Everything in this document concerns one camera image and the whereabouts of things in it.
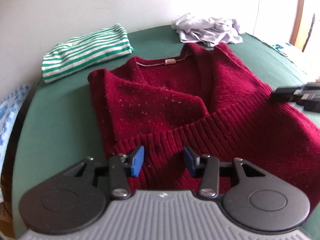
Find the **dark red knit sweater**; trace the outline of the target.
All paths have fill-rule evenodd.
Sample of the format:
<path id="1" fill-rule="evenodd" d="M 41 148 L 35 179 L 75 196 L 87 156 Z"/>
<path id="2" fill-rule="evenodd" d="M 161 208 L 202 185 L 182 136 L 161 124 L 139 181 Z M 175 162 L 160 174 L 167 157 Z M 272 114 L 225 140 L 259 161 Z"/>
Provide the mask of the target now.
<path id="1" fill-rule="evenodd" d="M 260 81 L 225 45 L 185 44 L 168 60 L 132 57 L 88 76 L 106 157 L 144 146 L 132 190 L 193 190 L 182 150 L 221 161 L 244 158 L 319 203 L 319 128 Z"/>

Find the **blue white patterned cloth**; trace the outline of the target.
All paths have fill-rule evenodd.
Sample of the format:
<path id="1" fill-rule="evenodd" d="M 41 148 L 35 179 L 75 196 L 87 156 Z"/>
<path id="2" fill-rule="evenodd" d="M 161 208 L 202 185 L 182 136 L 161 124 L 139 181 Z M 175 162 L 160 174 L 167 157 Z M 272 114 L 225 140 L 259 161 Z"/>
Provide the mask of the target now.
<path id="1" fill-rule="evenodd" d="M 22 85 L 1 101 L 1 168 L 14 123 L 29 90 L 28 85 Z"/>

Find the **crumpled lavender white garment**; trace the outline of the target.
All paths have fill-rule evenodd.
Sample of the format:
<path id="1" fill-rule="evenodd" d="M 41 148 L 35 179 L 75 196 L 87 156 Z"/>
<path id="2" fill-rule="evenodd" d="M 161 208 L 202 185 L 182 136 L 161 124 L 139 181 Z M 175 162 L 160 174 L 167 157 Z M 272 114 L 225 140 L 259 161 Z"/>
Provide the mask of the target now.
<path id="1" fill-rule="evenodd" d="M 202 42 L 214 47 L 220 43 L 239 44 L 243 42 L 240 24 L 231 18 L 201 18 L 190 13 L 171 22 L 182 43 Z"/>

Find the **green white striped folded shirt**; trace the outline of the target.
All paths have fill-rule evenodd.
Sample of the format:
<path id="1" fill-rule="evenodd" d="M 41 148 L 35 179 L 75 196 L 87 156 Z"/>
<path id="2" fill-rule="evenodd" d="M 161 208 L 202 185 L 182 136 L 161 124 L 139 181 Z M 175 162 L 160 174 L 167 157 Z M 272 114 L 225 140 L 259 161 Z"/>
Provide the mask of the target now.
<path id="1" fill-rule="evenodd" d="M 42 58 L 45 83 L 72 75 L 92 65 L 130 55 L 133 47 L 121 24 L 58 43 Z"/>

